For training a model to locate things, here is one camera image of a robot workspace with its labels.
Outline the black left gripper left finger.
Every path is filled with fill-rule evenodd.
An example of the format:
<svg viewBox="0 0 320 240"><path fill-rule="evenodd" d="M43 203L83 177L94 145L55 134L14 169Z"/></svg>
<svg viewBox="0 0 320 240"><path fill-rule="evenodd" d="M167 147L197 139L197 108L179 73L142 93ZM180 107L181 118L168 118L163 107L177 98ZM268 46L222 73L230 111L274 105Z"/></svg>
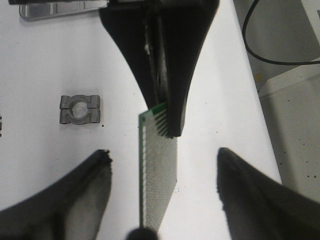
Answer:
<svg viewBox="0 0 320 240"><path fill-rule="evenodd" d="M96 150L43 191L0 212L2 240L94 240L112 185L108 150Z"/></svg>

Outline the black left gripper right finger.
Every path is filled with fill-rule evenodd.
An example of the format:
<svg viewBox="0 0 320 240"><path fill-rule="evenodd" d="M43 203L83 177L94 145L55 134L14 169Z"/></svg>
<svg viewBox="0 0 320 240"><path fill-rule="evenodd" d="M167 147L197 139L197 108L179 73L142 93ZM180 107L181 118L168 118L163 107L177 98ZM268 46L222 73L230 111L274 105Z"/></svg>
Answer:
<svg viewBox="0 0 320 240"><path fill-rule="evenodd" d="M274 181L226 147L217 192L233 240L318 240L320 204Z"/></svg>

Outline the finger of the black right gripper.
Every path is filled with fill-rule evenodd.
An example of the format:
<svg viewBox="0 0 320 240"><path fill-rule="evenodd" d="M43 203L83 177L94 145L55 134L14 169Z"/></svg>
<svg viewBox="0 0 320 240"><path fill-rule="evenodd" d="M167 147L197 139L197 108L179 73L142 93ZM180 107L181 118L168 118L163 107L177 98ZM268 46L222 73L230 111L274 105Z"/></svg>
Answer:
<svg viewBox="0 0 320 240"><path fill-rule="evenodd" d="M99 10L101 23L126 60L149 109L158 105L149 4L110 0Z"/></svg>
<svg viewBox="0 0 320 240"><path fill-rule="evenodd" d="M167 104L167 131L179 137L195 67L216 15L218 0L157 0L155 23L155 93Z"/></svg>

